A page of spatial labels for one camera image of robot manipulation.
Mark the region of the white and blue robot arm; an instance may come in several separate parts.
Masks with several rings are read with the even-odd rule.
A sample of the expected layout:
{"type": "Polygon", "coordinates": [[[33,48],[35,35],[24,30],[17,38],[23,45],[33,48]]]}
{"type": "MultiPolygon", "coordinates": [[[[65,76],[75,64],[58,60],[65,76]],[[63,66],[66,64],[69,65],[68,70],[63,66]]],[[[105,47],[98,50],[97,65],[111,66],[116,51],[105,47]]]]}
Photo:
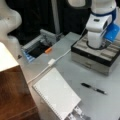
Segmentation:
{"type": "Polygon", "coordinates": [[[115,0],[67,0],[75,9],[90,9],[86,23],[88,45],[99,49],[106,40],[112,42],[118,34],[117,4],[115,0]]]}

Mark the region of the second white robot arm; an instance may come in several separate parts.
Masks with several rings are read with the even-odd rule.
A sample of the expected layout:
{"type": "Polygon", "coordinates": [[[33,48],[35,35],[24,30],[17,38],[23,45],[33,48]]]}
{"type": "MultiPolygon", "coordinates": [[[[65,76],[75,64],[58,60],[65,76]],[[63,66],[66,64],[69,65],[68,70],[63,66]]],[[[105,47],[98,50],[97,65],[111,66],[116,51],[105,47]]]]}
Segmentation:
{"type": "Polygon", "coordinates": [[[11,9],[6,0],[0,0],[0,72],[21,63],[19,41],[10,35],[21,23],[20,14],[11,9]]]}

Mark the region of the blue and white gripper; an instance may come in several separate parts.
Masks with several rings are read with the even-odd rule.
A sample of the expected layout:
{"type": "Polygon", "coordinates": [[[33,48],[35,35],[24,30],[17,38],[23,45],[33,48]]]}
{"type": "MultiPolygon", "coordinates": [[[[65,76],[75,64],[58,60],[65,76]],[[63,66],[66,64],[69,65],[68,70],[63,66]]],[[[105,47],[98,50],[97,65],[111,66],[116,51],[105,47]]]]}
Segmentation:
{"type": "Polygon", "coordinates": [[[104,41],[113,42],[120,31],[119,26],[112,21],[111,15],[102,17],[90,15],[86,29],[88,45],[93,49],[99,49],[104,41]]]}

